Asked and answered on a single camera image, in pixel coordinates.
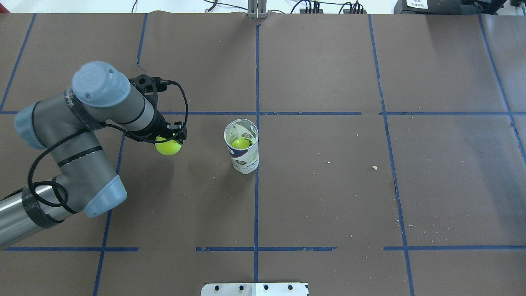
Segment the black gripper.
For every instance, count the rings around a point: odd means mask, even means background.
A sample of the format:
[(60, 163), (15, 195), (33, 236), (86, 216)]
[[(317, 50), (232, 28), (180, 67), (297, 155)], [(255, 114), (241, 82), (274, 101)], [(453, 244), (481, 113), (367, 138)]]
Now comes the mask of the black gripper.
[(187, 139), (187, 128), (184, 122), (168, 125), (164, 116), (156, 109), (145, 109), (142, 119), (147, 125), (142, 129), (142, 138), (146, 142), (156, 141), (157, 137), (184, 142)]

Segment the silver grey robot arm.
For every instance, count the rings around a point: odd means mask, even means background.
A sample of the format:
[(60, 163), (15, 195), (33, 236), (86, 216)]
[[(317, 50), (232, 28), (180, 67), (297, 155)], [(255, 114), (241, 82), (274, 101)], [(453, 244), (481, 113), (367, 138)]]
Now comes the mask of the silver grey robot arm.
[(187, 138), (189, 101), (171, 79), (129, 79), (111, 64), (92, 61), (62, 94), (18, 112), (18, 136), (42, 153), (25, 186), (1, 200), (1, 250), (85, 213), (98, 217), (122, 204), (127, 191), (95, 131), (110, 128), (143, 143)]

